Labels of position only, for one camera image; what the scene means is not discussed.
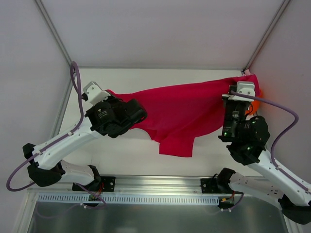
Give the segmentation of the magenta t shirt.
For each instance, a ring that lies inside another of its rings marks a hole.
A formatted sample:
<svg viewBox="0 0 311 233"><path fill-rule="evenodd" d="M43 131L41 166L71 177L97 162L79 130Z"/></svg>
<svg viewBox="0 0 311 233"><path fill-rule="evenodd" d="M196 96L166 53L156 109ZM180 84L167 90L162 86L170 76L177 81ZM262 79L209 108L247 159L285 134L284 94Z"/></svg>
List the magenta t shirt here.
<svg viewBox="0 0 311 233"><path fill-rule="evenodd" d="M256 75L230 77L202 83L153 88L113 96L129 101L136 99L147 112L147 118L134 126L144 130L159 143L159 154L192 157L196 137L210 134L222 127L225 109L222 94L239 81L253 82L260 95Z"/></svg>

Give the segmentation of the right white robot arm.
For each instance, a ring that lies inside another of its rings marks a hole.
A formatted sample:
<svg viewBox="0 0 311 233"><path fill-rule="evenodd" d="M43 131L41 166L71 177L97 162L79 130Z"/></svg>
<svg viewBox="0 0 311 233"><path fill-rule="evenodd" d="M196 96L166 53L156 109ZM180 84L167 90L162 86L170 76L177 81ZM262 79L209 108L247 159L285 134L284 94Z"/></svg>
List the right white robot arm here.
<svg viewBox="0 0 311 233"><path fill-rule="evenodd" d="M293 222L306 225L311 221L311 185L285 166L277 163L272 151L266 149L270 134L264 117L246 118L245 111L256 97L224 94L223 130L218 137L229 143L227 149L238 163L258 172L267 182L248 178L232 169L223 168L216 179L219 192L242 192L263 200Z"/></svg>

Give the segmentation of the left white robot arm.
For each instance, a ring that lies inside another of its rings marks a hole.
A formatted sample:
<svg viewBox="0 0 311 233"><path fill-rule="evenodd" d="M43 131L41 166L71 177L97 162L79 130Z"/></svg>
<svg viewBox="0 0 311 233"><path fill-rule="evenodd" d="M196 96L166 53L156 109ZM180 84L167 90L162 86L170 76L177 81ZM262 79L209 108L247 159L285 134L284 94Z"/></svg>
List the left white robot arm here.
<svg viewBox="0 0 311 233"><path fill-rule="evenodd" d="M82 145L109 136L116 138L135 124L142 122L147 112L135 99L122 101L109 97L88 109L77 125L41 145L27 143L23 146L24 157L29 160L29 177L40 187L57 182L79 183L94 191L101 177L93 165L78 166L64 158Z"/></svg>

